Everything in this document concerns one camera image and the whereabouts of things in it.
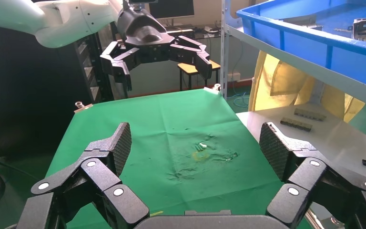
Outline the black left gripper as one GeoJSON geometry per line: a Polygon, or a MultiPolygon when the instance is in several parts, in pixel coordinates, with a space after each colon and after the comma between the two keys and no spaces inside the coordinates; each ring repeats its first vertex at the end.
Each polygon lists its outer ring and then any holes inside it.
{"type": "Polygon", "coordinates": [[[132,90],[130,71],[140,63],[175,61],[193,65],[208,80],[212,75],[210,54],[206,45],[185,36],[175,38],[145,9],[124,9],[116,23],[124,47],[111,42],[100,55],[103,72],[132,90]]]}

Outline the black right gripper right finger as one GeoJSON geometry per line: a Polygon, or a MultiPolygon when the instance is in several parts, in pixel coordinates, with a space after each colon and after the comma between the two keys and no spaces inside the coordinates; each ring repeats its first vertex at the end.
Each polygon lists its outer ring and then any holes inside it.
{"type": "Polygon", "coordinates": [[[347,229],[366,229],[366,177],[328,160],[309,142],[262,124],[261,151],[283,186],[266,209],[290,229],[312,203],[325,207],[347,229]]]}

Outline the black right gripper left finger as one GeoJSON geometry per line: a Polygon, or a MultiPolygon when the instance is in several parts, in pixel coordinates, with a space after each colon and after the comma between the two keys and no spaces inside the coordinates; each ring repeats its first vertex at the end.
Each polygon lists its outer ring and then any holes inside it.
{"type": "Polygon", "coordinates": [[[120,179],[131,151],[130,125],[119,124],[108,138],[88,144],[81,156],[31,188],[17,228],[64,229],[88,204],[113,229],[132,229],[149,209],[120,179]]]}

